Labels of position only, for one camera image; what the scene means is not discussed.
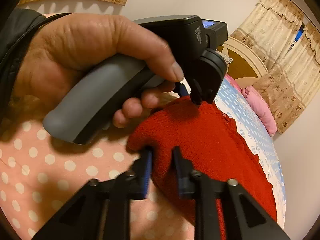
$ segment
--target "polka dot blanket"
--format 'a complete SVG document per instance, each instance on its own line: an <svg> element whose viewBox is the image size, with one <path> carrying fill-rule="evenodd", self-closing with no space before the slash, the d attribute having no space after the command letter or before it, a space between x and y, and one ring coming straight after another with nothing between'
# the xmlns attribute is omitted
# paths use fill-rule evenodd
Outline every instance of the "polka dot blanket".
<svg viewBox="0 0 320 240"><path fill-rule="evenodd" d="M166 94L163 103L173 99ZM22 240L30 240L86 181L113 179L138 158L125 145L139 120L125 129L110 128L80 146L49 136L41 124L47 109L38 99L12 101L8 110L0 127L0 206ZM130 222L134 240L194 238L194 227L152 182L147 199L132 202Z"/></svg>

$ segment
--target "display screen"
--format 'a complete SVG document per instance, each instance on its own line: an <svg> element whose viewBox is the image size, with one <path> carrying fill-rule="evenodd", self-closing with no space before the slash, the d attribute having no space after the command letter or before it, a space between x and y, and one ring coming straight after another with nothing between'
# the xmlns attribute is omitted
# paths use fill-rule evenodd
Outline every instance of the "display screen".
<svg viewBox="0 0 320 240"><path fill-rule="evenodd" d="M204 21L204 20L203 20L203 21L202 21L202 24L203 24L203 27L204 27L204 28L208 28L208 27L214 25L215 22L213 22L213 21Z"/></svg>

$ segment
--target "white polka dot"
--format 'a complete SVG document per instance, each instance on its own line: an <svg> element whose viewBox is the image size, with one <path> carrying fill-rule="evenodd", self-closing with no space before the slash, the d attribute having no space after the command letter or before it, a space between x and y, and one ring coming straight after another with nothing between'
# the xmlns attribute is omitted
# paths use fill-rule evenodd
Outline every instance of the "white polka dot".
<svg viewBox="0 0 320 240"><path fill-rule="evenodd" d="M1 179L5 184L8 184L8 181L9 181L8 174L6 174L5 172L1 173Z"/></svg>
<svg viewBox="0 0 320 240"><path fill-rule="evenodd" d="M117 170L111 170L111 171L109 171L109 178L110 179L114 179L116 176L118 176L119 175L119 171L117 171Z"/></svg>
<svg viewBox="0 0 320 240"><path fill-rule="evenodd" d="M31 123L30 123L30 122L24 122L24 123L22 124L22 129L23 129L25 132L30 131L30 129L31 129Z"/></svg>
<svg viewBox="0 0 320 240"><path fill-rule="evenodd" d="M103 156L103 150L100 148L95 148L92 150L92 155L97 158L101 158Z"/></svg>
<svg viewBox="0 0 320 240"><path fill-rule="evenodd" d="M29 228L28 229L28 233L29 233L29 236L34 237L35 234L36 234L36 231L34 231L33 229Z"/></svg>
<svg viewBox="0 0 320 240"><path fill-rule="evenodd" d="M149 211L147 213L147 219L150 221L155 221L158 218L158 213L156 211Z"/></svg>
<svg viewBox="0 0 320 240"><path fill-rule="evenodd" d="M189 225L187 223L183 223L181 230L185 232L188 230L188 228L189 228Z"/></svg>
<svg viewBox="0 0 320 240"><path fill-rule="evenodd" d="M117 161L117 162L122 162L124 160L124 156L122 153L114 153L113 154L113 158Z"/></svg>
<svg viewBox="0 0 320 240"><path fill-rule="evenodd" d="M13 168L16 165L16 160L13 157L8 158L8 165Z"/></svg>
<svg viewBox="0 0 320 240"><path fill-rule="evenodd" d="M21 172L24 176L28 176L30 173L30 168L28 165L22 165Z"/></svg>
<svg viewBox="0 0 320 240"><path fill-rule="evenodd" d="M45 174L45 173L39 173L38 174L38 181L40 182L40 183L47 183L48 182L48 175L47 174Z"/></svg>
<svg viewBox="0 0 320 240"><path fill-rule="evenodd" d="M134 212L130 213L130 222L135 222L137 220L137 215Z"/></svg>
<svg viewBox="0 0 320 240"><path fill-rule="evenodd" d="M43 129L41 129L37 132L37 137L39 140L44 140L46 138L46 136L47 136L47 132Z"/></svg>
<svg viewBox="0 0 320 240"><path fill-rule="evenodd" d="M22 193L24 193L24 185L22 184L22 183L17 183L16 184L16 190L17 190L17 192L18 193L20 193L20 194L22 194Z"/></svg>
<svg viewBox="0 0 320 240"><path fill-rule="evenodd" d="M20 228L20 223L18 220L16 220L15 218L12 219L12 224L16 227L16 228Z"/></svg>
<svg viewBox="0 0 320 240"><path fill-rule="evenodd" d="M21 210L20 205L16 200L12 200L12 206L15 211L19 212Z"/></svg>
<svg viewBox="0 0 320 240"><path fill-rule="evenodd" d="M66 161L64 163L64 168L67 171L74 171L76 169L76 164L73 161Z"/></svg>
<svg viewBox="0 0 320 240"><path fill-rule="evenodd" d="M156 192L150 192L148 194L148 199L150 199L152 202L156 202L158 198L158 195Z"/></svg>
<svg viewBox="0 0 320 240"><path fill-rule="evenodd" d="M128 141L128 138L125 137L125 138L121 138L118 140L118 143L122 146L126 146L127 145L127 141Z"/></svg>
<svg viewBox="0 0 320 240"><path fill-rule="evenodd" d="M172 211L172 209L168 209L166 212L165 212L166 216L168 218L172 218L174 216L174 212Z"/></svg>
<svg viewBox="0 0 320 240"><path fill-rule="evenodd" d="M154 239L156 237L156 233L153 230L148 230L145 232L144 237L146 239Z"/></svg>
<svg viewBox="0 0 320 240"><path fill-rule="evenodd" d="M28 214L29 214L30 219L33 222L37 222L38 221L38 215L33 210L29 210Z"/></svg>
<svg viewBox="0 0 320 240"><path fill-rule="evenodd" d="M96 176L98 174L98 169L95 166L89 166L86 169L86 172L89 176Z"/></svg>
<svg viewBox="0 0 320 240"><path fill-rule="evenodd" d="M44 157L44 161L46 164L51 165L54 164L54 161L56 160L56 158L54 157L53 154L48 154Z"/></svg>
<svg viewBox="0 0 320 240"><path fill-rule="evenodd" d="M40 203L42 201L42 196L39 192L35 191L32 193L32 199L36 202L36 203Z"/></svg>
<svg viewBox="0 0 320 240"><path fill-rule="evenodd" d="M22 141L20 139L15 139L13 145L17 150L20 150L22 148Z"/></svg>
<svg viewBox="0 0 320 240"><path fill-rule="evenodd" d="M29 149L29 156L30 156L31 158L35 158L37 155L38 155L38 150L37 150L37 148L36 148L36 147L31 147L31 148Z"/></svg>
<svg viewBox="0 0 320 240"><path fill-rule="evenodd" d="M69 183L65 179L61 179L58 181L58 189L60 190L68 190Z"/></svg>
<svg viewBox="0 0 320 240"><path fill-rule="evenodd" d="M51 202L51 206L52 206L52 208L54 209L54 210L59 210L62 206L63 206L63 203L62 203L62 201L60 201L60 200L53 200L52 202Z"/></svg>
<svg viewBox="0 0 320 240"><path fill-rule="evenodd" d="M166 230L165 230L165 235L166 236L172 236L174 233L174 228L173 227L168 227Z"/></svg>
<svg viewBox="0 0 320 240"><path fill-rule="evenodd" d="M3 200L3 201L6 201L7 200L7 196L5 194L5 192L3 190L0 191L0 198Z"/></svg>

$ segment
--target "sleeve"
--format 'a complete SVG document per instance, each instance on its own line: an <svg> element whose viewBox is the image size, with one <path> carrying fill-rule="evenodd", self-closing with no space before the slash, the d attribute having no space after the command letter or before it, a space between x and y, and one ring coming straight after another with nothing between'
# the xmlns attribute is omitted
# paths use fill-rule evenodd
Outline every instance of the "sleeve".
<svg viewBox="0 0 320 240"><path fill-rule="evenodd" d="M65 15L46 18L36 11L16 8L0 30L0 121L32 37L42 25Z"/></svg>

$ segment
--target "window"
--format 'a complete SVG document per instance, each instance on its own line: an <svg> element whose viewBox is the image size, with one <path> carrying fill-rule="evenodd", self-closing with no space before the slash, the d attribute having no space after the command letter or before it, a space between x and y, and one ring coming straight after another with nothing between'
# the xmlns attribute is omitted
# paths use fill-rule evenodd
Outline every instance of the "window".
<svg viewBox="0 0 320 240"><path fill-rule="evenodd" d="M288 52L293 48L293 46L296 44L296 42L300 39L300 37L301 37L301 35L302 35L302 33L303 33L304 27L305 27L305 25L302 24L301 27L300 27L300 29L299 29L299 31L298 31L298 33L297 33L296 38L294 39L293 43L292 43L291 46L290 46Z"/></svg>
<svg viewBox="0 0 320 240"><path fill-rule="evenodd" d="M300 39L300 37L301 37L301 35L302 35L302 33L303 33L303 29L304 29L304 27L305 27L305 25L304 25L304 24L302 24L302 25L301 25L301 27L300 27L300 30L299 30L299 31L298 31L298 33L297 33L296 38L294 39L294 41L295 41L295 42L297 42L297 41L298 41L298 39Z"/></svg>

